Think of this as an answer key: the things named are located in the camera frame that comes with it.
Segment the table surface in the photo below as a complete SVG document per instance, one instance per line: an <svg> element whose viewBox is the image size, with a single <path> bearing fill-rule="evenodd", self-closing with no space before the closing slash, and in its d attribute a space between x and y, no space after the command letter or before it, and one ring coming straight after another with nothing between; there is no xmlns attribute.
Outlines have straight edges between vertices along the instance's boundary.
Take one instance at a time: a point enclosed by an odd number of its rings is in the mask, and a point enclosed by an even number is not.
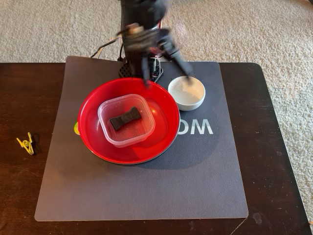
<svg viewBox="0 0 313 235"><path fill-rule="evenodd" d="M311 235L259 65L220 63L244 183L246 219L37 222L36 204L65 64L0 64L0 235ZM31 132L36 155L16 138Z"/></svg>

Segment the letter m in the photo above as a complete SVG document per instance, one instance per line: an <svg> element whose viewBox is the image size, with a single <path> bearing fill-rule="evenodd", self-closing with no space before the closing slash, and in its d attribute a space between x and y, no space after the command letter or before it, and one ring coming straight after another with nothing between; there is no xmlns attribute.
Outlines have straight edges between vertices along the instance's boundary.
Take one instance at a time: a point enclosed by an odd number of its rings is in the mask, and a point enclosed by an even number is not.
<svg viewBox="0 0 313 235"><path fill-rule="evenodd" d="M210 124L209 124L209 121L207 119L203 119L203 122L202 122L202 127L199 126L199 123L198 123L198 120L197 119L193 119L192 120L192 126L191 126L191 135L193 135L195 133L195 126L197 126L198 128L198 131L201 135L204 134L204 131L205 131L205 126L207 126L207 130L209 131L209 133L212 135L213 134L213 131L210 127Z"/></svg>

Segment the yellow clip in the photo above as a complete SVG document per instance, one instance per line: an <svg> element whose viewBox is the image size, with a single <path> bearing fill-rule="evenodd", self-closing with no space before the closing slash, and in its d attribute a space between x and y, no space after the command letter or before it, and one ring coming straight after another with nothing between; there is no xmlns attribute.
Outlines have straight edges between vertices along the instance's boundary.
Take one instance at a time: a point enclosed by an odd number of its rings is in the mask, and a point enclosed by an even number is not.
<svg viewBox="0 0 313 235"><path fill-rule="evenodd" d="M31 145L31 143L33 142L33 140L31 139L31 135L28 132L28 137L29 137L29 141L24 140L23 142L20 141L19 138L16 138L18 140L18 142L20 143L22 148L25 148L26 151L30 154L33 155L34 154L34 150L33 150L33 146Z"/></svg>

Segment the plastic clip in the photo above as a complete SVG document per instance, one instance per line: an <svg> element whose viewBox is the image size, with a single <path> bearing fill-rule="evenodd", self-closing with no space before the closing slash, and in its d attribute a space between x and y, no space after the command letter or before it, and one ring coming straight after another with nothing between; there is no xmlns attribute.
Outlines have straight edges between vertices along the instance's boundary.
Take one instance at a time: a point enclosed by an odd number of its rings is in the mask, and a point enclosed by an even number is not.
<svg viewBox="0 0 313 235"><path fill-rule="evenodd" d="M34 150L33 150L33 146L31 145L31 143L33 142L33 140L31 139L31 134L28 132L28 138L29 138L29 141L27 140L24 140L23 142L20 141L19 138L16 138L18 140L18 142L20 143L21 147L22 148L25 148L26 151L30 154L30 155L33 155L34 154Z"/></svg>

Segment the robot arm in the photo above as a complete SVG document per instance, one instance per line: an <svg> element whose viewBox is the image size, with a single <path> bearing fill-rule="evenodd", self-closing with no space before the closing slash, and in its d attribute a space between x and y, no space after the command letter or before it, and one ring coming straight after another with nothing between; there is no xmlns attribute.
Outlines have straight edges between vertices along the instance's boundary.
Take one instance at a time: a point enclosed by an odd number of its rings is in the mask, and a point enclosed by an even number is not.
<svg viewBox="0 0 313 235"><path fill-rule="evenodd" d="M124 50L133 76L142 77L145 82L149 80L151 48L158 48L185 76L193 75L189 64L181 60L169 30L157 26L165 16L167 0L121 0L121 7Z"/></svg>

